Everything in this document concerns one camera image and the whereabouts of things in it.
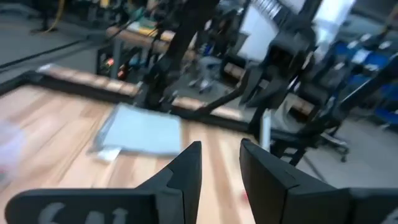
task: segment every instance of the concrete floor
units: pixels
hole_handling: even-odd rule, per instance
[[[37,27],[38,22],[28,22],[15,17],[0,16],[0,64],[48,50],[74,40],[81,39],[89,31],[77,27],[60,25],[60,32],[45,35],[29,35],[29,30]],[[53,62],[58,57],[83,47],[83,44],[61,50],[52,55],[12,67],[8,72],[0,72],[0,82],[21,74],[23,71],[37,68],[39,65]],[[54,63],[86,72],[95,70],[96,49],[88,49],[73,56],[58,59]],[[211,101],[224,89],[217,87],[209,94],[198,95],[195,91],[184,90],[183,94]],[[237,107],[236,102],[228,106]],[[325,180],[338,188],[342,187],[398,187],[398,136],[389,130],[380,130],[367,121],[346,121],[339,136],[349,141],[351,154],[347,163],[341,163],[340,157],[329,149],[311,149],[307,159],[324,176]],[[300,161],[298,168],[316,176],[306,160]]]

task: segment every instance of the yellow cable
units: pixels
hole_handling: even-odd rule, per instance
[[[43,31],[42,34],[46,34],[46,33],[50,32],[52,29],[54,29],[54,28],[57,26],[57,24],[59,23],[59,21],[60,21],[60,19],[61,19],[62,13],[63,13],[63,7],[64,7],[64,5],[65,5],[65,0],[59,0],[59,2],[58,2],[57,15],[55,16],[54,22],[52,23],[52,25],[50,26],[50,28],[47,29],[46,31]]]

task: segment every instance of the white panel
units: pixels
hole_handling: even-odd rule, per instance
[[[287,6],[291,6],[296,12],[302,8],[304,1],[283,0],[283,2],[287,2]],[[250,5],[240,29],[240,32],[249,34],[249,37],[238,55],[250,60],[263,60],[267,54],[268,45],[276,36],[277,31],[274,22],[262,16],[254,6]]]
[[[316,32],[318,34],[318,42],[332,42],[337,33],[338,28],[346,20],[347,15],[351,11],[351,8],[355,0],[323,0],[317,14],[315,15],[314,21],[318,24]],[[320,22],[330,22],[335,26],[332,29],[320,26]]]

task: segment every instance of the wooden workbench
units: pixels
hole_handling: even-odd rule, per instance
[[[59,67],[42,69],[52,75],[90,82],[134,94],[136,87],[89,73]],[[180,98],[175,103],[196,108],[202,102]],[[170,159],[120,155],[104,164],[87,154],[93,138],[114,105],[34,86],[23,86],[0,97],[0,119],[17,124],[25,134],[18,176],[0,191],[0,208],[16,193],[36,188],[133,188],[161,170]],[[219,108],[217,114],[239,118]],[[183,146],[202,142],[203,181],[197,223],[254,223],[239,168],[239,146],[245,134],[183,122]],[[5,223],[4,214],[0,223]]]
[[[119,31],[119,28],[117,27],[110,27],[106,30],[106,34],[108,36],[112,36],[115,33]],[[146,36],[144,34],[140,34],[138,32],[133,32],[129,30],[123,30],[120,32],[120,34],[117,35],[117,38],[135,45],[135,46],[140,46],[144,48],[150,48],[150,45],[152,44],[153,37]],[[169,47],[169,41],[164,41],[164,40],[159,40],[154,42],[154,52],[156,53],[166,53],[168,47]],[[186,60],[193,60],[195,58],[195,52],[192,50],[192,48],[188,49],[187,52],[184,55],[184,59]]]

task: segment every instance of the cable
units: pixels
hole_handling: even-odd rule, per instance
[[[65,0],[59,0],[58,1],[57,15],[55,16],[54,22],[51,24],[50,28],[48,28],[47,30],[41,32],[40,34],[46,34],[46,33],[50,32],[51,30],[53,30],[57,26],[57,24],[61,20],[64,6],[65,6]]]
[[[154,30],[150,31],[149,34],[147,34],[147,36],[152,37],[152,35],[155,34],[156,31],[158,31],[158,30],[154,29]]]

